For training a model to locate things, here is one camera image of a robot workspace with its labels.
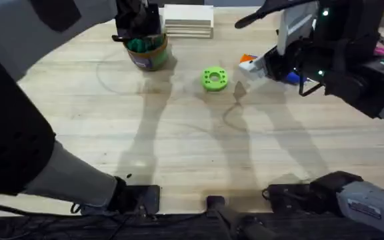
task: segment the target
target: wooden block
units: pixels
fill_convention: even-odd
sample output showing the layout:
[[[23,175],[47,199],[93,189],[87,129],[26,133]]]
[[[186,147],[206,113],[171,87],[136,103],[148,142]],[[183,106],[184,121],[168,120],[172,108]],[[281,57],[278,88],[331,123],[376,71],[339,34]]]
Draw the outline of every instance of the wooden block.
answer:
[[[164,28],[169,37],[212,38],[214,28],[213,6],[164,6]]]
[[[206,34],[210,35],[211,30],[190,30],[190,29],[168,29],[167,33],[179,33],[179,34]]]
[[[185,37],[185,38],[202,38],[202,39],[209,39],[209,38],[211,38],[211,35],[206,35],[206,34],[171,33],[171,34],[168,34],[168,37]]]
[[[211,26],[188,25],[188,24],[182,24],[182,25],[165,24],[165,28],[166,29],[174,29],[174,28],[181,28],[181,29],[211,29]]]

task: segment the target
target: orange object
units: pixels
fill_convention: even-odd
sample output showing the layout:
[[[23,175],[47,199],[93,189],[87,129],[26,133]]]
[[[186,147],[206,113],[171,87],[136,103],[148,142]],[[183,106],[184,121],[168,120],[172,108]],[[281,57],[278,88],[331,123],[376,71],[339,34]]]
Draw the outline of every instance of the orange object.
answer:
[[[241,58],[241,60],[239,60],[240,63],[243,63],[245,61],[251,61],[253,59],[256,59],[255,56],[251,56],[251,55],[248,55],[248,54],[244,54]]]

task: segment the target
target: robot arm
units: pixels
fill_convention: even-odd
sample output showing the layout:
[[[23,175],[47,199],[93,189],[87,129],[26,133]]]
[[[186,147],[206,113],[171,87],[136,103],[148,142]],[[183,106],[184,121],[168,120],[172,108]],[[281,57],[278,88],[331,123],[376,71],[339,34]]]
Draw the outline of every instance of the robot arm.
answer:
[[[137,198],[124,180],[66,151],[16,81],[40,58],[98,23],[115,18],[118,32],[130,37],[158,32],[147,27],[146,8],[138,0],[0,1],[0,194],[39,195],[101,211],[134,210]]]
[[[280,9],[285,10],[277,46],[240,68],[253,79],[266,76],[276,81],[295,72],[300,76],[300,95],[324,87],[326,95],[341,98],[371,118],[384,119],[384,56],[373,55],[384,0],[267,0],[236,27]],[[304,92],[308,78],[318,85]]]
[[[308,185],[270,185],[264,196],[275,213],[330,212],[384,231],[384,189],[350,173],[330,173]]]

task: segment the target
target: pink object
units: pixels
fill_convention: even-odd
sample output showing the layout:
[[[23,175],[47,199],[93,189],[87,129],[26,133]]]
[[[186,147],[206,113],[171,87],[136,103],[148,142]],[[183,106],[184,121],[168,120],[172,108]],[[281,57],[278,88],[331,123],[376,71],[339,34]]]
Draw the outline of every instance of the pink object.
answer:
[[[384,47],[376,47],[374,49],[374,54],[375,55],[384,55]]]

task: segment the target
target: wooden table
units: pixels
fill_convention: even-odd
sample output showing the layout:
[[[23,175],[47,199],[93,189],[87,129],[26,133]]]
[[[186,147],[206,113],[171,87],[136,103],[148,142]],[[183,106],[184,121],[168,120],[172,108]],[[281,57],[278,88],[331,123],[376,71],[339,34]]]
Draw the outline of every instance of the wooden table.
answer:
[[[157,72],[138,70],[112,42],[114,22],[98,25],[19,84],[72,153],[124,179],[131,173],[128,184],[160,185],[162,213],[202,211],[208,195],[238,210],[268,211],[261,197],[268,184],[336,170],[384,187],[384,121],[323,91],[300,97],[294,87],[239,72],[242,54],[263,54],[277,40],[279,14],[234,28],[254,10],[216,8],[214,39],[170,39],[175,58]],[[230,83],[207,93],[199,77],[214,65]],[[24,195],[0,203],[54,213],[70,206]]]

